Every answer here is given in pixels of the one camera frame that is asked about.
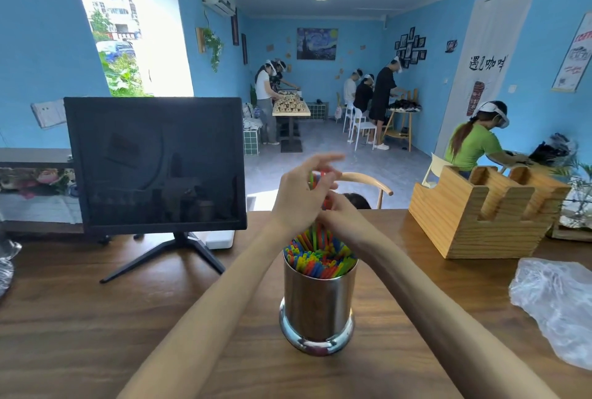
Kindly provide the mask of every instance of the person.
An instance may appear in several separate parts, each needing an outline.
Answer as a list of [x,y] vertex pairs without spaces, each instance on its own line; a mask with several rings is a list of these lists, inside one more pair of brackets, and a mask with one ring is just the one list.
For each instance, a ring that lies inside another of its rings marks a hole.
[[[395,56],[386,67],[384,67],[378,75],[376,75],[376,86],[374,87],[374,96],[372,97],[372,106],[370,107],[370,113],[368,117],[376,124],[376,147],[379,150],[389,149],[388,145],[385,145],[382,141],[382,125],[385,122],[385,116],[387,114],[387,108],[389,106],[389,99],[395,96],[393,89],[397,88],[395,80],[393,79],[393,73],[403,73],[403,67],[399,57]],[[371,137],[374,136],[374,130],[370,131]]]
[[356,95],[353,100],[353,106],[358,108],[362,112],[366,112],[368,103],[374,95],[372,86],[374,84],[374,75],[372,73],[367,74],[364,80],[360,83],[356,89]]
[[285,98],[274,92],[269,83],[269,77],[276,75],[273,63],[270,60],[265,61],[257,74],[255,75],[255,93],[257,94],[257,106],[261,109],[261,140],[263,144],[279,145],[277,141],[277,125],[273,116],[273,99]]
[[356,96],[356,83],[362,77],[364,73],[357,69],[355,72],[351,74],[349,78],[345,80],[343,84],[343,101],[345,104],[353,103]]
[[[263,229],[181,317],[118,399],[197,397],[271,263],[287,241],[315,220],[376,273],[463,397],[558,399],[522,360],[440,290],[345,196],[332,191],[341,172],[331,163],[343,158],[343,154],[317,154],[282,176]],[[313,190],[308,188],[311,171],[326,173]],[[327,197],[332,208],[323,211]]]
[[298,87],[296,84],[289,83],[284,79],[284,75],[282,73],[285,72],[286,68],[287,65],[284,61],[280,59],[276,59],[275,61],[273,61],[273,69],[275,70],[275,75],[269,77],[269,82],[274,92],[279,92],[281,83],[284,83],[285,85],[290,86],[291,88],[295,88],[296,90],[300,90],[300,87]]
[[482,104],[468,122],[455,129],[448,142],[444,159],[459,167],[459,173],[467,179],[483,155],[502,166],[530,163],[528,156],[512,156],[502,150],[500,141],[491,132],[493,128],[507,128],[510,124],[507,114],[508,107],[503,101],[488,101]]
[[370,205],[368,204],[368,201],[366,201],[366,198],[364,198],[359,193],[344,193],[343,195],[357,209],[361,209],[361,210],[372,209],[370,207]]

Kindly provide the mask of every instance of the photo frame collage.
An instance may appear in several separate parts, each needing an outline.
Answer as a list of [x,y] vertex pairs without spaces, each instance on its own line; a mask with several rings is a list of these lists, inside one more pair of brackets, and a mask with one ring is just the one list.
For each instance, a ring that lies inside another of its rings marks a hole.
[[395,42],[395,52],[401,60],[403,68],[409,68],[410,64],[417,64],[418,61],[425,60],[427,50],[420,50],[425,48],[425,45],[425,36],[415,34],[415,27],[412,27],[408,34],[403,34],[400,41]]

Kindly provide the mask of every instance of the car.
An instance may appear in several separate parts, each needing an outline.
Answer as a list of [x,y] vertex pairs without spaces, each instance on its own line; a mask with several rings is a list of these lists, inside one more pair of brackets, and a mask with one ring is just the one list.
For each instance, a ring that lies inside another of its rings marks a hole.
[[97,42],[97,51],[105,53],[107,62],[113,62],[117,58],[127,54],[130,58],[136,57],[136,51],[131,43],[126,41],[101,41]]

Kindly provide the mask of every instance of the gray pants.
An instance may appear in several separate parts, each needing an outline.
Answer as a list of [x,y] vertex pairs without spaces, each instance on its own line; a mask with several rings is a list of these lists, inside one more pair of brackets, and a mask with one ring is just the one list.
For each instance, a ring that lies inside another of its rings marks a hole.
[[277,124],[273,114],[273,103],[271,98],[264,100],[257,100],[257,105],[261,109],[261,121],[263,127],[261,128],[261,140],[264,143],[275,143],[277,142]]

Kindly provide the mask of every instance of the green shirt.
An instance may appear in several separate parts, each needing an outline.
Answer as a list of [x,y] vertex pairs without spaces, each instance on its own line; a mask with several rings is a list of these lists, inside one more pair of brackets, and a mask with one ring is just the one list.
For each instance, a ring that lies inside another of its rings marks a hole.
[[[454,133],[456,133],[461,126],[462,125],[457,126]],[[448,143],[444,158],[447,162],[452,163],[455,167],[459,167],[461,170],[471,171],[473,170],[473,167],[477,166],[477,161],[481,156],[484,154],[489,155],[499,153],[501,151],[500,141],[495,134],[487,128],[476,124],[473,125],[473,129],[462,142],[461,149],[456,154],[456,157],[452,156],[452,148],[450,148],[450,143]]]

